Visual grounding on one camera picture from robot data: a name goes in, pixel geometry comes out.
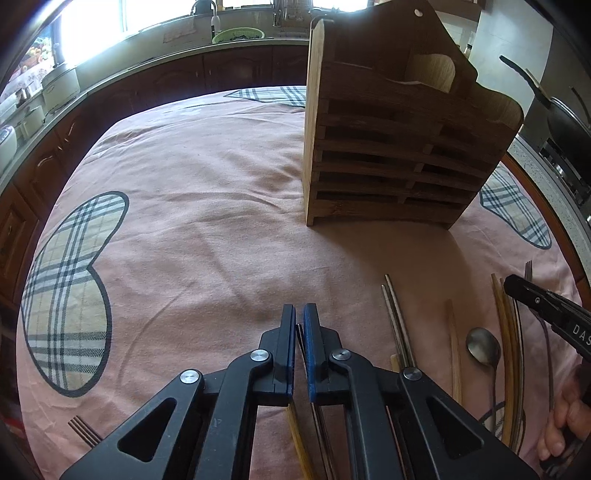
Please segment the right hand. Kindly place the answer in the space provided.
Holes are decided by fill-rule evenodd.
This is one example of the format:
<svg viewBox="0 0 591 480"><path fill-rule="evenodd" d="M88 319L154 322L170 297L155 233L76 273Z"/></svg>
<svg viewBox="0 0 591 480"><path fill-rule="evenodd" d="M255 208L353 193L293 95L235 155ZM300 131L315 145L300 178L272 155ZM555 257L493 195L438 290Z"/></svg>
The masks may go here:
<svg viewBox="0 0 591 480"><path fill-rule="evenodd" d="M583 403L583 391L590 384L590 364L576 366L555 398L547 424L537 445L538 457L546 461L551 456L559 457L566 448L563 430L568 428L579 440L585 441L590 434L590 407Z"/></svg>

